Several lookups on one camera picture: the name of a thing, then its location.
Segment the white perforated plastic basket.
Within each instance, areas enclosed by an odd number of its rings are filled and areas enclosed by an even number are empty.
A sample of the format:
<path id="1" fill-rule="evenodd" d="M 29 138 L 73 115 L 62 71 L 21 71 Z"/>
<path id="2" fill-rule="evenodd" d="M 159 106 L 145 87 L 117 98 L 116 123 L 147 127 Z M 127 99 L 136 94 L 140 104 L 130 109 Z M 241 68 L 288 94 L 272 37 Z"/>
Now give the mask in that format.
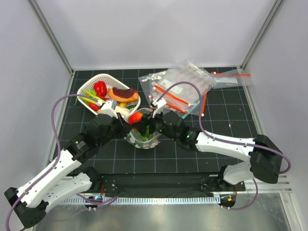
<path id="1" fill-rule="evenodd" d="M 107 86 L 107 94 L 106 96 L 99 96 L 101 98 L 103 98 L 105 101 L 110 100 L 110 96 L 108 95 L 108 90 L 110 88 L 118 88 L 118 89 L 130 89 L 130 87 L 128 87 L 127 85 L 125 85 L 124 83 L 122 83 L 121 81 L 115 79 L 114 77 L 112 77 L 109 74 L 97 74 L 94 77 L 92 77 L 90 80 L 88 80 L 86 83 L 84 83 L 77 91 L 77 94 L 80 94 L 81 90 L 94 90 L 94 84 L 98 81 L 103 81 L 105 82 L 106 86 Z M 92 109 L 90 109 L 81 99 L 77 99 L 79 100 L 79 102 L 81 104 L 83 104 L 87 109 L 89 109 L 92 113 L 94 113 L 95 115 L 97 115 L 98 113 L 101 112 L 101 109 L 99 109 L 97 112 L 93 111 Z M 127 118 L 128 116 L 132 115 L 134 112 L 137 111 L 138 107 L 141 104 L 141 98 L 139 96 L 139 99 L 137 101 L 131 102 L 131 103 L 127 103 L 127 106 L 125 108 L 130 110 L 130 113 L 127 116 L 122 115 L 124 118 Z"/>

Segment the orange red tomato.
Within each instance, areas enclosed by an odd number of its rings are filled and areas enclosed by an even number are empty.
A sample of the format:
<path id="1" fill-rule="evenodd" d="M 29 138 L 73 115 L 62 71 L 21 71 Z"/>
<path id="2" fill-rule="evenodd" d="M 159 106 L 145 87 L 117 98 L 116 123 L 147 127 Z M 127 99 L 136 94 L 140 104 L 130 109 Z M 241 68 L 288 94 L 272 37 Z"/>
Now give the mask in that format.
<path id="1" fill-rule="evenodd" d="M 138 123 L 142 120 L 143 114 L 141 112 L 135 112 L 128 118 L 128 123 L 133 125 L 134 123 Z"/>

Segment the green lettuce head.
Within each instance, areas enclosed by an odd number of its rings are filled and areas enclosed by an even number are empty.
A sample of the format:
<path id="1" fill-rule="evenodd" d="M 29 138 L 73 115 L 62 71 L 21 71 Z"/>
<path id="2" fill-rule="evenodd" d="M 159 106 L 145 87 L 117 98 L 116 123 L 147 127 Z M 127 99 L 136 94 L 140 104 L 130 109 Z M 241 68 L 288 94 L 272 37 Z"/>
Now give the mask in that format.
<path id="1" fill-rule="evenodd" d="M 150 134 L 149 131 L 149 127 L 147 126 L 146 128 L 146 133 L 144 135 L 142 135 L 138 130 L 133 129 L 133 134 L 136 135 L 139 139 L 141 139 L 142 141 L 149 141 L 150 139 L 152 139 L 154 137 L 154 134 Z"/>

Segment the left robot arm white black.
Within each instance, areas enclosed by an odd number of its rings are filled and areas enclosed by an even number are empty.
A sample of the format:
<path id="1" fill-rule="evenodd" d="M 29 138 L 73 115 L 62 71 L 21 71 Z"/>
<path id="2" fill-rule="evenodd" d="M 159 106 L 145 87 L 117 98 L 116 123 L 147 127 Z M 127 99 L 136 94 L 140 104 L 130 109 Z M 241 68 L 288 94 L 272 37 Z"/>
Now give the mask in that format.
<path id="1" fill-rule="evenodd" d="M 28 229 L 42 221 L 62 200 L 81 192 L 98 192 L 103 186 L 103 177 L 93 167 L 81 170 L 67 183 L 59 184 L 59 181 L 80 168 L 110 140 L 124 138 L 131 130 L 132 125 L 120 114 L 115 117 L 106 114 L 96 116 L 32 180 L 19 188 L 10 187 L 5 191 L 4 195 L 11 205 L 6 218 L 6 230 L 10 229 L 12 213 L 17 215 L 24 229 Z"/>

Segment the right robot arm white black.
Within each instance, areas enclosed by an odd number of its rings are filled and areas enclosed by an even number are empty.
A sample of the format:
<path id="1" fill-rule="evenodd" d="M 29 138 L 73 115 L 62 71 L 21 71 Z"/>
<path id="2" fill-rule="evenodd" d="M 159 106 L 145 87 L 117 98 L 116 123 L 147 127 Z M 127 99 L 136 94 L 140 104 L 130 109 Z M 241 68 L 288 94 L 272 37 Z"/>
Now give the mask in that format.
<path id="1" fill-rule="evenodd" d="M 217 153 L 239 159 L 238 164 L 221 167 L 214 180 L 218 190 L 227 191 L 245 180 L 258 179 L 269 184 L 278 182 L 281 151 L 267 136 L 245 139 L 209 133 L 202 128 L 187 126 L 173 111 L 144 114 L 133 126 L 141 135 L 158 132 L 186 151 Z"/>

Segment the clear dotted zip bag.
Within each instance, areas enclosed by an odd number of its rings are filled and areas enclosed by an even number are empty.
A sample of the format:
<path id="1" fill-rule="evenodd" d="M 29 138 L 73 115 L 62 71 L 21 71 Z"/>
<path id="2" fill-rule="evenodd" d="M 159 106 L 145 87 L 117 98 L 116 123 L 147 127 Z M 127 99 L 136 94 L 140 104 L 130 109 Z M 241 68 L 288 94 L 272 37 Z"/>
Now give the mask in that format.
<path id="1" fill-rule="evenodd" d="M 139 122 L 141 120 L 141 115 L 149 114 L 151 109 L 149 108 L 141 108 L 134 112 L 132 115 L 126 118 L 129 124 L 133 124 L 133 122 Z M 161 136 L 157 131 L 150 134 L 149 126 L 147 126 L 145 135 L 141 135 L 135 128 L 133 128 L 130 133 L 124 138 L 128 143 L 133 145 L 138 149 L 152 149 L 158 143 L 158 138 Z"/>

